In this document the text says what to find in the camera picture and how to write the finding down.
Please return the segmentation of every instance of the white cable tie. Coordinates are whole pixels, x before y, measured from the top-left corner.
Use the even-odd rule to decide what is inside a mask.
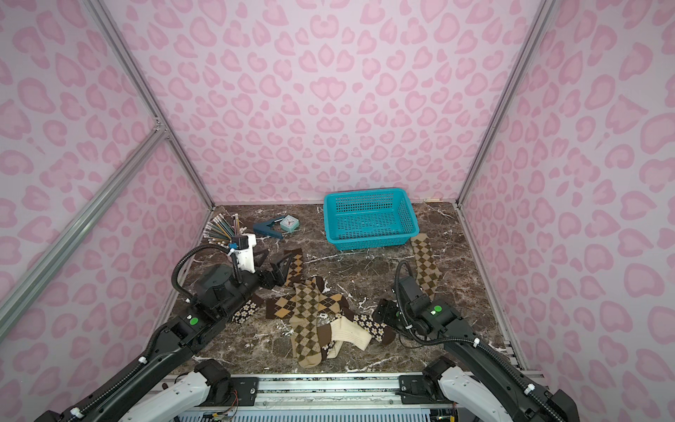
[[[79,408],[79,407],[74,407],[74,408],[70,409],[70,414],[73,415],[73,416],[75,416],[75,417],[78,418],[78,419],[83,419],[83,418],[84,418],[84,414],[83,414],[82,412],[80,412],[80,408]]]

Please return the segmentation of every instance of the pink wallpaper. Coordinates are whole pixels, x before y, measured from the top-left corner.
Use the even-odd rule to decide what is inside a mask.
[[[77,0],[0,4],[0,302],[152,122]]]
[[[205,213],[161,144],[0,344],[0,420],[62,411],[141,352]]]
[[[538,1],[108,1],[217,202],[457,196]]]
[[[675,419],[675,3],[565,0],[465,208],[585,421]]]

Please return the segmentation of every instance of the argyle sock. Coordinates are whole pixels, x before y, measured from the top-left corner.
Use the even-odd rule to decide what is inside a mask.
[[[290,323],[294,356],[303,368],[321,363],[321,346],[315,321],[319,314],[319,291],[314,284],[296,284],[296,302]]]
[[[318,292],[323,291],[325,282],[321,277],[313,277],[307,280],[307,283],[314,284]],[[296,294],[287,294],[278,298],[270,298],[265,301],[265,318],[267,319],[286,319],[293,315],[296,307]],[[317,310],[319,312],[326,312],[332,314],[340,313],[341,309],[348,309],[349,302],[342,297],[341,294],[332,294],[331,296],[324,296],[319,293],[317,300]]]
[[[348,307],[347,301],[341,294],[325,296],[319,290],[324,284],[323,278],[316,276],[305,284],[296,284],[296,294],[291,299],[295,302],[293,316],[290,319],[294,334],[291,336],[294,356],[303,368],[311,368],[327,356],[319,341],[316,319],[320,312],[337,315],[343,306]]]
[[[420,233],[410,239],[412,251],[417,266],[417,284],[422,288],[431,300],[436,293],[436,287],[441,279],[441,272],[433,259],[433,251],[427,243],[428,236]]]
[[[293,254],[290,257],[290,265],[284,286],[291,287],[294,284],[302,283],[302,249],[285,250],[283,253]]]
[[[295,294],[287,294],[278,298],[270,298],[265,301],[265,318],[286,319],[293,315],[295,310]]]

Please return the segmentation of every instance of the aluminum frame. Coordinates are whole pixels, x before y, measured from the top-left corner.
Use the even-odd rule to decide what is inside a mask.
[[[487,125],[488,129],[483,135],[476,156],[474,157],[471,166],[469,167],[468,175],[462,188],[460,189],[459,196],[457,198],[457,203],[460,208],[464,204],[467,196],[471,192],[471,188],[478,177],[478,173],[481,170],[483,162],[492,146],[497,131],[501,126],[506,114],[513,102],[516,94],[518,93],[518,87],[522,82],[527,70],[532,63],[532,59],[535,56],[535,51],[541,44],[548,26],[551,23],[551,18],[556,14],[558,10],[558,5],[560,0],[542,0],[539,4],[539,9],[535,14],[535,19],[530,26],[530,30],[527,32],[525,42],[522,44],[520,52],[518,53],[518,58],[513,66],[513,71],[509,74],[508,79],[506,80],[506,85],[504,85],[504,90],[502,95],[499,97],[497,102],[497,107],[495,112],[492,113],[490,121]]]
[[[180,144],[178,135],[171,127],[171,123],[167,117],[164,115],[159,101],[150,88],[150,84],[143,76],[140,66],[136,63],[134,56],[131,54],[129,46],[124,40],[122,33],[119,31],[115,20],[112,18],[110,11],[108,10],[108,7],[105,5],[103,0],[81,1],[89,10],[90,15],[101,30],[103,38],[105,38],[108,45],[115,53],[115,56],[117,57],[120,65],[125,70],[127,76],[129,76],[131,83],[138,91],[140,99],[145,104],[145,107],[150,111],[150,114],[155,118],[155,121],[158,124],[162,124],[168,129],[171,148],[178,157],[178,161],[185,169],[188,177],[192,180],[192,183],[197,187],[197,190],[199,191],[202,200],[207,204],[207,207],[209,209],[213,209],[215,203],[213,202],[213,198],[211,197],[209,190],[207,189],[201,176],[199,176],[199,173],[197,173],[197,170],[192,165],[192,162],[188,158],[188,155],[183,149],[183,146]]]
[[[16,288],[0,306],[0,343],[73,255],[159,144],[167,138],[168,131],[163,125],[157,125],[94,198],[63,229],[59,238],[40,260],[17,281]]]

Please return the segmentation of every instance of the blue plastic basket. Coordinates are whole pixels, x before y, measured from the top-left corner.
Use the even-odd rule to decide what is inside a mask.
[[[338,250],[404,244],[420,232],[410,199],[399,188],[328,194],[323,224]]]

